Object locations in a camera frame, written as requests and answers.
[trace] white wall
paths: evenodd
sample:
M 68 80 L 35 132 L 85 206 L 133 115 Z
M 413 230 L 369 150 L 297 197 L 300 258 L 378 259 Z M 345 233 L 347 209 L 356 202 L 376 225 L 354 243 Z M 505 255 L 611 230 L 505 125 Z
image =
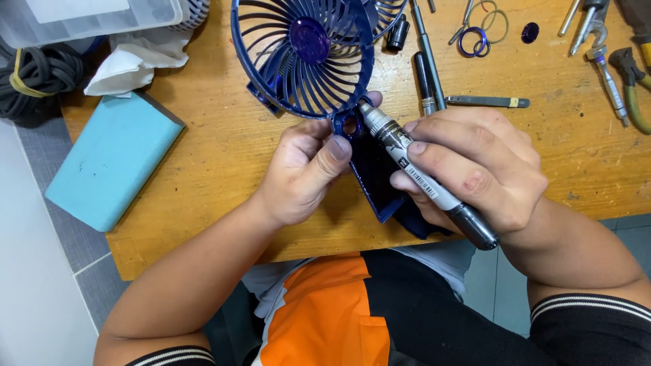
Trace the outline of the white wall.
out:
M 0 119 L 0 365 L 91 365 L 96 341 L 16 129 Z

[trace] silver marker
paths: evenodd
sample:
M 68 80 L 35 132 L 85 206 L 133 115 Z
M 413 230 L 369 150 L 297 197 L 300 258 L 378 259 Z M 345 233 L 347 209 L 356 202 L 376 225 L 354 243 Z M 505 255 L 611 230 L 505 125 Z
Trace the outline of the silver marker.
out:
M 495 249 L 499 245 L 499 235 L 476 208 L 456 198 L 436 179 L 409 161 L 407 146 L 413 140 L 395 120 L 370 104 L 362 104 L 359 110 L 364 114 L 364 123 L 371 135 L 384 145 L 400 168 L 445 212 L 471 243 L 481 250 Z

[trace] green-handled pliers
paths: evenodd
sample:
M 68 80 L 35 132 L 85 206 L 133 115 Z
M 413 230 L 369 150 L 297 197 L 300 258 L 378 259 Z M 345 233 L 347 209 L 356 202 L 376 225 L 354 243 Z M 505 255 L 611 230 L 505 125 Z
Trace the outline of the green-handled pliers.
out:
M 640 106 L 637 101 L 637 91 L 635 83 L 640 83 L 651 91 L 651 76 L 646 75 L 637 67 L 633 58 L 633 48 L 622 48 L 611 53 L 608 61 L 613 65 L 624 80 L 624 97 L 626 99 L 626 109 L 628 116 L 645 135 L 651 135 L 651 124 L 642 116 Z

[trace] light blue sponge block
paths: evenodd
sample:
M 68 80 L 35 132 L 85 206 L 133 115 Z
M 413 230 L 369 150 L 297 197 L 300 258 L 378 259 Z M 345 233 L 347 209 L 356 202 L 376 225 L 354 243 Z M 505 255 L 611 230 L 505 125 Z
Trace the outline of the light blue sponge block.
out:
M 97 231 L 110 231 L 185 124 L 144 93 L 104 96 L 45 197 Z

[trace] striped sleeve cuff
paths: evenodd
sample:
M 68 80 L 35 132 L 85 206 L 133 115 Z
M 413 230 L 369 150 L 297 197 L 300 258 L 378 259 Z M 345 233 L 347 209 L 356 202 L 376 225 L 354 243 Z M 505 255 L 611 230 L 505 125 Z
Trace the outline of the striped sleeve cuff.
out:
M 209 350 L 199 346 L 178 346 L 152 352 L 126 366 L 214 366 Z
M 610 309 L 634 315 L 651 323 L 651 311 L 642 305 L 612 296 L 580 293 L 561 294 L 541 300 L 531 311 L 531 323 L 547 311 L 571 307 Z

